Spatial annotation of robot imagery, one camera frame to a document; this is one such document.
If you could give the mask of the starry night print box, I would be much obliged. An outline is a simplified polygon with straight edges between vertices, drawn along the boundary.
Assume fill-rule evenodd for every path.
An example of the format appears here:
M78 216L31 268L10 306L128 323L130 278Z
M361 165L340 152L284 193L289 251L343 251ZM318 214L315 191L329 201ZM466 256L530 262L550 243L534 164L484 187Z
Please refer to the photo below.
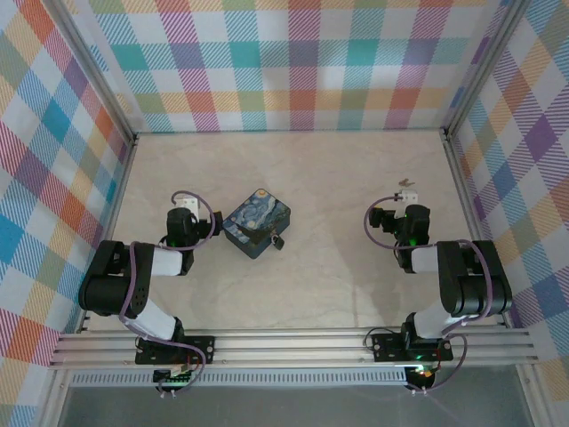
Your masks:
M223 221L223 230L230 242L254 260L273 246L273 235L281 237L290 219L288 205L266 189L257 189Z

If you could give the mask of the aluminium table side bar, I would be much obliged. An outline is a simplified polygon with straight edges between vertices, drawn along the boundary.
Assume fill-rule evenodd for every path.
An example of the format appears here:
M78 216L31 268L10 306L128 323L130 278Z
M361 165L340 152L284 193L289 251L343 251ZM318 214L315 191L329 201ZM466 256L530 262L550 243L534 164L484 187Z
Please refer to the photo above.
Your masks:
M461 170L459 157L455 152L452 137L444 128L441 128L439 130L439 136L444 148L449 168L453 176L453 181L458 193L459 200L461 201L461 208L469 229L469 240L483 240L484 236L480 222L477 218L477 212L473 205L473 202L470 200L467 181L463 171Z
M117 218L120 213L121 205L124 199L124 193L132 170L132 164L136 155L139 140L140 140L140 135L138 133L134 134L133 139L131 140L130 143L130 147L127 150L127 157L124 164L123 174L121 175L121 179L119 181L116 194L114 195L113 198L113 202L111 205L112 209L110 211L110 216L108 218L108 224L105 227L104 233L102 235L104 239L111 239L114 235Z

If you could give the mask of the aluminium frame post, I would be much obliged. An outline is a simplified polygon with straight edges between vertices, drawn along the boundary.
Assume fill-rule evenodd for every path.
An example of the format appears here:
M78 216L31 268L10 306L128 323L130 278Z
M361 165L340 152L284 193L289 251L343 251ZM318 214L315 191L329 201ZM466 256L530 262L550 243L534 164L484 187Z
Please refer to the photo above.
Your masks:
M464 94L461 96L455 111L450 116L448 125L443 127L448 139L451 139L458 132L465 121L476 97L480 94L486 80L501 58L504 49L531 2L532 0L512 0L508 6L495 35L490 39L490 43L483 51L476 73L466 87Z
M126 115L116 100L116 96L108 86L107 80L92 56L87 43L83 40L63 0L44 0L44 5L45 8L49 10L64 38L69 43L71 50L76 56L77 62L83 69L88 80L92 83L95 92L100 96L103 105L107 108L119 132L129 142L135 141L136 133L130 127Z

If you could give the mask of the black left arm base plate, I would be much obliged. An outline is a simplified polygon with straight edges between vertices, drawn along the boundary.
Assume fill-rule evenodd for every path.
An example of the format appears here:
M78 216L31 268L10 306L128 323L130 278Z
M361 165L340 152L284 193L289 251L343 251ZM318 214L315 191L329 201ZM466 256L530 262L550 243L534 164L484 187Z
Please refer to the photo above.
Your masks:
M158 343L138 338L135 342L136 365L211 364L215 337L211 335L184 336L183 346Z

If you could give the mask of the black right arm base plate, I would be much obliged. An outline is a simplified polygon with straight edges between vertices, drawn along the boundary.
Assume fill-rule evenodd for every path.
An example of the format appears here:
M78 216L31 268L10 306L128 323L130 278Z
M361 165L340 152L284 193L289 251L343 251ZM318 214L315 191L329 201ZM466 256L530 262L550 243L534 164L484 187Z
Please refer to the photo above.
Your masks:
M443 339L411 338L402 334L373 334L373 358L375 362L425 363L452 361L453 350Z

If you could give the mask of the aluminium mounting rail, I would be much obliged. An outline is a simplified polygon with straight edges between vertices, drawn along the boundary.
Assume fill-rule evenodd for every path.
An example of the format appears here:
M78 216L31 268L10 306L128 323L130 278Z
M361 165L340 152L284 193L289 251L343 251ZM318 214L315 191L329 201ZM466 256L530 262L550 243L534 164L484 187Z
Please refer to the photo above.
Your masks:
M370 367L372 337L364 328L218 329L212 368ZM473 326L450 341L449 366L495 367L534 364L533 339L524 329ZM52 369L134 367L135 338L124 330L83 331L60 337Z

